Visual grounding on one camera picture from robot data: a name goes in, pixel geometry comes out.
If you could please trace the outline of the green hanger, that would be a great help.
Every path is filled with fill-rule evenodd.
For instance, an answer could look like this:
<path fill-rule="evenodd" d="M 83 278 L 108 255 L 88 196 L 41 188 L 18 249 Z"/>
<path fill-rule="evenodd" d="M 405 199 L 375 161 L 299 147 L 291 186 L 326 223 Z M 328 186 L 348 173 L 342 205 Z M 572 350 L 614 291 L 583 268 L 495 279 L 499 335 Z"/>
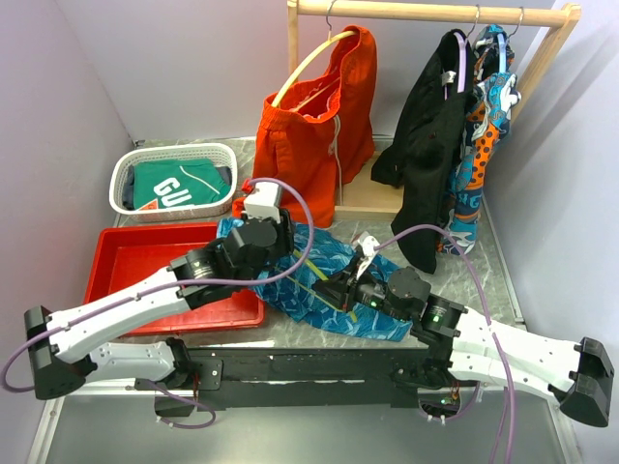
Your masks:
<path fill-rule="evenodd" d="M 345 266 L 348 260 L 346 254 L 330 256 L 313 250 L 294 273 L 265 285 L 257 293 L 261 300 L 295 322 L 305 322 L 326 332 L 354 332 L 360 323 L 358 311 L 339 311 L 312 290 L 316 281 L 326 280 Z"/>

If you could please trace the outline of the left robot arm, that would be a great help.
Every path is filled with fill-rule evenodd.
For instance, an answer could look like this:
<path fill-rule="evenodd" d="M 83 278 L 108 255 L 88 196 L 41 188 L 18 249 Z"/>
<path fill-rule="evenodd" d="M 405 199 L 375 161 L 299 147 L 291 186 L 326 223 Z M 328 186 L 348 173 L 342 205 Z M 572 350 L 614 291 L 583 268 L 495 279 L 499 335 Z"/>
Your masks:
<path fill-rule="evenodd" d="M 244 216 L 227 236 L 190 250 L 121 291 L 72 309 L 36 306 L 24 314 L 35 396 L 49 400 L 90 382 L 135 378 L 169 388 L 189 386 L 198 367 L 176 338 L 154 344 L 114 343 L 159 319 L 226 300 L 294 249 L 287 210 Z"/>

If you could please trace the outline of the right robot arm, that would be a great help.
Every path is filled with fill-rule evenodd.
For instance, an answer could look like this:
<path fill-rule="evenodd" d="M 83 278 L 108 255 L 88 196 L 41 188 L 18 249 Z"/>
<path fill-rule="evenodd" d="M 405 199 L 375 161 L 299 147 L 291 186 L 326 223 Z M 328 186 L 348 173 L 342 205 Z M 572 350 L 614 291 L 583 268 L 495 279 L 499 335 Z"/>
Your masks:
<path fill-rule="evenodd" d="M 338 310 L 363 305 L 410 323 L 427 356 L 400 369 L 396 377 L 403 382 L 430 390 L 455 382 L 507 387 L 555 400 L 574 421 L 609 424 L 614 367 L 596 339 L 558 340 L 487 321 L 472 308 L 432 294 L 412 268 L 380 280 L 349 266 L 312 288 Z"/>

